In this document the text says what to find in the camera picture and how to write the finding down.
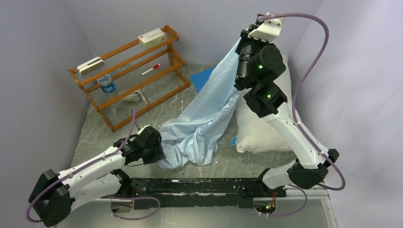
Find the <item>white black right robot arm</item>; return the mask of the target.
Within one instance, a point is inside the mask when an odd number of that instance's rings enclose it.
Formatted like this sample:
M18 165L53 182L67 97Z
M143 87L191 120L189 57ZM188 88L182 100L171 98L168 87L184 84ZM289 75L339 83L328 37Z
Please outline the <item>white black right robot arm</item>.
M235 75L235 88L247 89L244 100L252 112L270 124L293 150L297 159L278 168L268 168L258 177L256 189L259 195L269 196L274 189L294 185L307 190L322 186L328 168L335 165L339 157L336 149L322 145L299 120L295 98L275 84L275 80L286 71L283 57L273 43L280 34L283 20L301 17L316 21L325 33L326 23L306 13L258 14L256 22L242 30L236 47L239 56Z

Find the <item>light blue pillowcase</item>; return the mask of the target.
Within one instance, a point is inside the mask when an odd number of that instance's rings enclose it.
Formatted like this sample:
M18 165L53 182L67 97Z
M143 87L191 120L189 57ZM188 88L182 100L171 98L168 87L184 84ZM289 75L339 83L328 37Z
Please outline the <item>light blue pillowcase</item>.
M162 169L176 169L187 163L209 165L218 151L218 140L233 116L240 91L234 86L239 55L236 42L213 69L208 81L176 118L165 122L159 132L165 158Z

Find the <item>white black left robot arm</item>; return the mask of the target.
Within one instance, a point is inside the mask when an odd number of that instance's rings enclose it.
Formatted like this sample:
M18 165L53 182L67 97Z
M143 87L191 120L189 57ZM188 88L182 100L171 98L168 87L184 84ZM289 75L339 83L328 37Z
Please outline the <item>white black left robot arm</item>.
M102 197L135 196L133 181L123 167L138 160L150 164L163 158L162 136L147 125L138 134L114 142L104 152L68 170L42 173L29 197L38 223L52 227L78 207Z

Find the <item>white pillow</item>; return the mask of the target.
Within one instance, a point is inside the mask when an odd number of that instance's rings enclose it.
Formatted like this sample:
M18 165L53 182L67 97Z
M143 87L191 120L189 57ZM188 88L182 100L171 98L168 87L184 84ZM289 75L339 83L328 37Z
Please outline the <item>white pillow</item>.
M239 153L288 152L292 149L282 136L265 120L259 118L247 106L243 96L249 89L242 90L235 106L238 134L236 150Z

